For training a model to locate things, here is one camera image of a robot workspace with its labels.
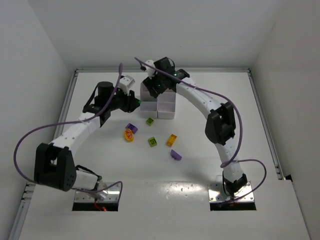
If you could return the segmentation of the purple arch lego with red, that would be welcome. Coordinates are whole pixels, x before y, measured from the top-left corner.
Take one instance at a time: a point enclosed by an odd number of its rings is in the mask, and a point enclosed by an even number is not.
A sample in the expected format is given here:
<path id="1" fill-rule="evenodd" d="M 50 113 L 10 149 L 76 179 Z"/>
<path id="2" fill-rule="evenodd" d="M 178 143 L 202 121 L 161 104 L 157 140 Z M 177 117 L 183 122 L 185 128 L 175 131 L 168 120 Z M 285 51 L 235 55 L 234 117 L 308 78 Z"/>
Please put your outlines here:
<path id="1" fill-rule="evenodd" d="M 131 130 L 133 134 L 138 131 L 138 128 L 131 123 L 128 123 L 125 128 Z"/>

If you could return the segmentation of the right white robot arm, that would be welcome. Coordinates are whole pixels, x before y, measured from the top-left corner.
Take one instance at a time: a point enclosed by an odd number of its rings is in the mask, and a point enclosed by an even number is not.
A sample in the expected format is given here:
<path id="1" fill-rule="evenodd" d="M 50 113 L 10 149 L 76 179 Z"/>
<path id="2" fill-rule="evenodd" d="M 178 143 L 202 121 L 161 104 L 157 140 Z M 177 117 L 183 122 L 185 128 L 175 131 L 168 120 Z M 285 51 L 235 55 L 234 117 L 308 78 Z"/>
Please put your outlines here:
<path id="1" fill-rule="evenodd" d="M 221 161 L 224 191 L 234 198 L 248 180 L 238 162 L 237 155 L 241 140 L 235 140 L 236 119 L 239 112 L 228 99 L 220 103 L 197 86 L 190 74 L 164 57 L 157 61 L 140 62 L 140 68 L 147 73 L 142 82 L 153 98 L 158 98 L 166 90 L 172 90 L 187 99 L 205 117 L 205 135 L 216 147 Z"/>

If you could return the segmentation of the orange printed round lego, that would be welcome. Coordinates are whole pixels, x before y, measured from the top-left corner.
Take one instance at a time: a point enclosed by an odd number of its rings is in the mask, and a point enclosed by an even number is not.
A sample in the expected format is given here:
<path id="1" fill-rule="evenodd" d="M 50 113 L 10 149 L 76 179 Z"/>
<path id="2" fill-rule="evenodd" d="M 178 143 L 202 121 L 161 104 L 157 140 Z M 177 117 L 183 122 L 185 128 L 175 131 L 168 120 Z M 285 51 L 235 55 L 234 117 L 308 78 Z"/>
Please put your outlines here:
<path id="1" fill-rule="evenodd" d="M 134 141 L 134 133 L 132 132 L 131 129 L 126 128 L 124 131 L 124 139 L 127 142 L 133 142 Z"/>

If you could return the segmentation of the yellow lego brick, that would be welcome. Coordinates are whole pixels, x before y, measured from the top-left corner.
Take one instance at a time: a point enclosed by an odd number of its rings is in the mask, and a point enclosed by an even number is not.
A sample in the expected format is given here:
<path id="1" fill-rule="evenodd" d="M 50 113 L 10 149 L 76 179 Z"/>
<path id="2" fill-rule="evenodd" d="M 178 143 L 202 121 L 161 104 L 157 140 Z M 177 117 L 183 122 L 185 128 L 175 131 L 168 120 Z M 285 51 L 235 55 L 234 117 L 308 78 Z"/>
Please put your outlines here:
<path id="1" fill-rule="evenodd" d="M 177 136 L 175 134 L 171 134 L 166 142 L 166 145 L 169 147 L 172 147 L 173 144 L 175 143 L 176 139 L 177 139 Z"/>

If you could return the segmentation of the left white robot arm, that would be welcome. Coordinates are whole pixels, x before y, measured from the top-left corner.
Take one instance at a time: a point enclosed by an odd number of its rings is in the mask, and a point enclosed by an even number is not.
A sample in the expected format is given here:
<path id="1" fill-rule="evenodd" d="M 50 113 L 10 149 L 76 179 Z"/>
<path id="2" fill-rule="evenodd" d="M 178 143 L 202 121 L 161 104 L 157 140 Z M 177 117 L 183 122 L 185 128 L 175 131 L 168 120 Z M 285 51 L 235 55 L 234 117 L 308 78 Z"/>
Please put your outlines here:
<path id="1" fill-rule="evenodd" d="M 96 191 L 101 176 L 75 165 L 74 155 L 85 140 L 111 116 L 122 110 L 131 113 L 140 106 L 131 89 L 135 80 L 122 76 L 118 85 L 101 81 L 93 90 L 78 120 L 50 143 L 41 143 L 35 154 L 34 181 L 64 192 L 71 189 Z"/>

